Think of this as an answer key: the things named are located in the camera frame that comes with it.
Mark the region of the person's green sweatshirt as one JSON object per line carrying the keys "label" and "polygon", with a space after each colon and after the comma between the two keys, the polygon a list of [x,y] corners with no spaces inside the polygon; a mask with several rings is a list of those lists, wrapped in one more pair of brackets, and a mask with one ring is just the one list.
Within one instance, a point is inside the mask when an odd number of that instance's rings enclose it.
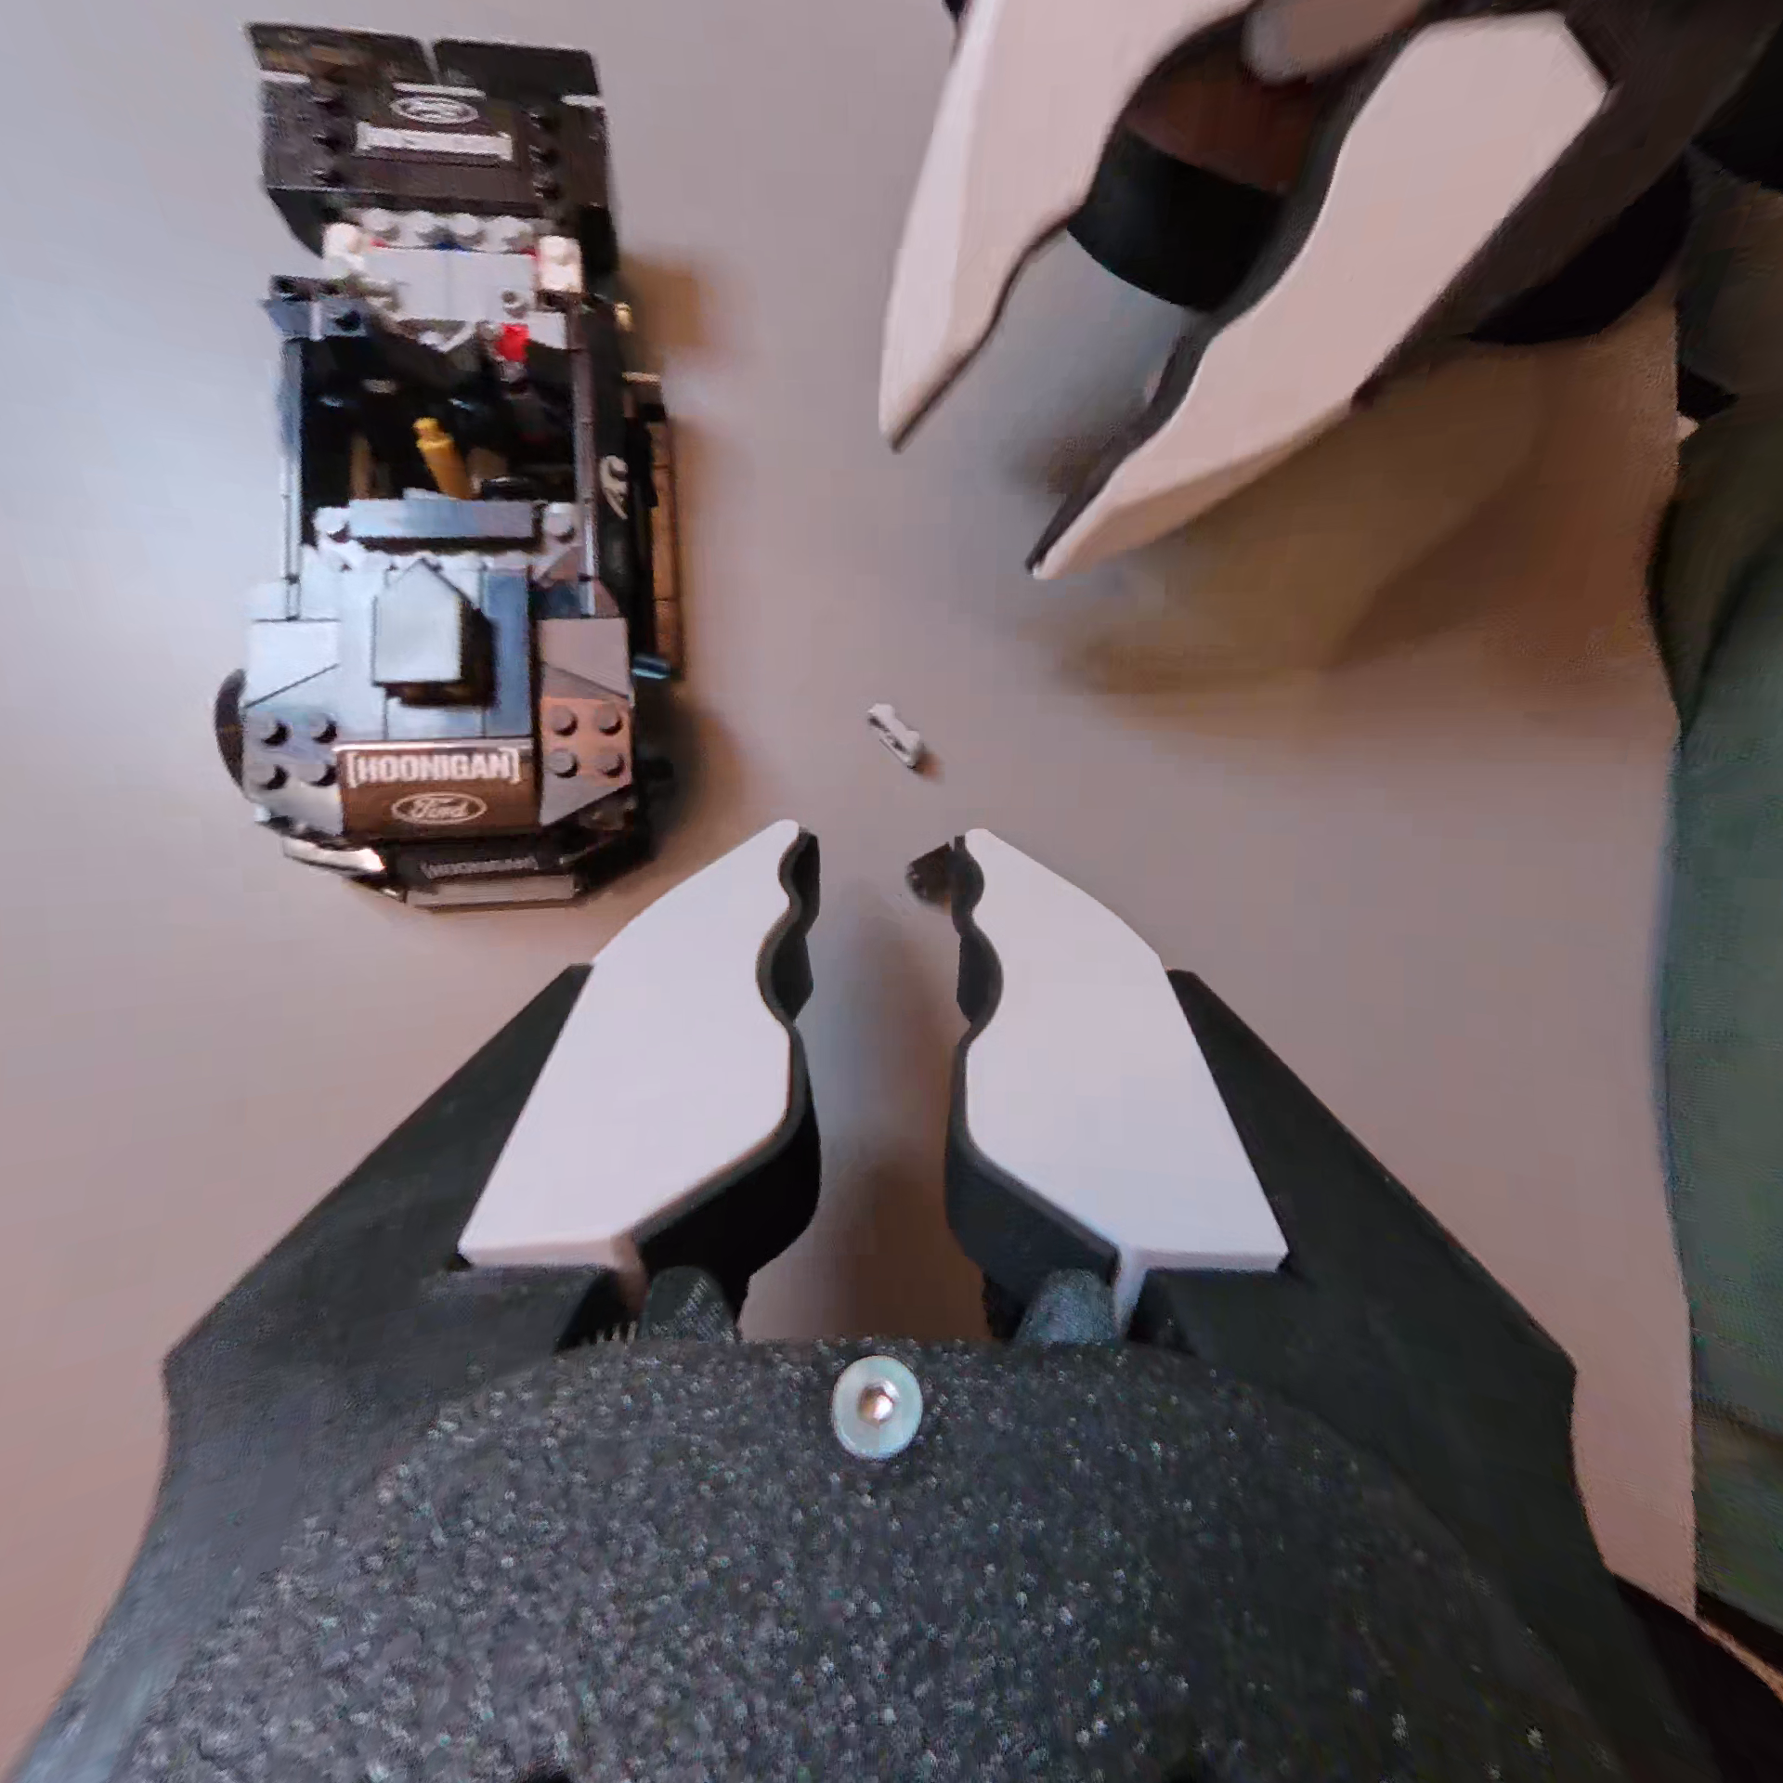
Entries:
{"label": "person's green sweatshirt", "polygon": [[1778,1664],[1778,191],[1712,162],[1679,266],[1679,475],[1647,589],[1679,739],[1656,993],[1700,1610]]}

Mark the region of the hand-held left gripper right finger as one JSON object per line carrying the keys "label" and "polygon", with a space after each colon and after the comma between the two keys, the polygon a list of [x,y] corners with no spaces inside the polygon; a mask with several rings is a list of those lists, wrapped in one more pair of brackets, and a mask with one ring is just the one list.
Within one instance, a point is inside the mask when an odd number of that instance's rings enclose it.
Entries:
{"label": "hand-held left gripper right finger", "polygon": [[950,916],[944,1211],[990,1331],[1066,1273],[1117,1332],[1153,1278],[1276,1278],[1279,1218],[1159,951],[990,829],[950,847]]}

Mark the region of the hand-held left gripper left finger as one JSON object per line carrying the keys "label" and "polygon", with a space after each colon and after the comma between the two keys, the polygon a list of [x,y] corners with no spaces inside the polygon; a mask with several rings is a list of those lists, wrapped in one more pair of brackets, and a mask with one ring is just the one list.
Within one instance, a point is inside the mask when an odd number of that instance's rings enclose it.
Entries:
{"label": "hand-held left gripper left finger", "polygon": [[643,1278],[661,1238],[791,1120],[794,1028],[771,961],[812,842],[777,819],[658,896],[585,980],[460,1231],[478,1266]]}

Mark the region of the black lego car model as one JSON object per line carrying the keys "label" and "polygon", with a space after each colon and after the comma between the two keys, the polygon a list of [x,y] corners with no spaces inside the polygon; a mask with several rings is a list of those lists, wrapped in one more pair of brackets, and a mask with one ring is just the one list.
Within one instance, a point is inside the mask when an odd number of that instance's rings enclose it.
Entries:
{"label": "black lego car model", "polygon": [[214,739],[281,855],[431,911],[571,906],[654,844],[677,462],[632,360],[585,51],[248,24],[281,535]]}

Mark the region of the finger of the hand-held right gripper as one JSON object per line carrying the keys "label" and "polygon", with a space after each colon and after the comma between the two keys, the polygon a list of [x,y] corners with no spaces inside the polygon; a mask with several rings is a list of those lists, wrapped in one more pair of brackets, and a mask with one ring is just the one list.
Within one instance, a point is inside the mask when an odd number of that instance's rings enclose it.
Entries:
{"label": "finger of the hand-held right gripper", "polygon": [[1560,14],[1406,38],[1342,127],[1284,270],[1176,360],[1150,433],[1059,515],[1031,570],[1052,580],[1147,546],[1345,418],[1607,92]]}
{"label": "finger of the hand-held right gripper", "polygon": [[1244,2],[971,2],[894,257],[878,428],[900,446],[1080,210],[1143,82]]}

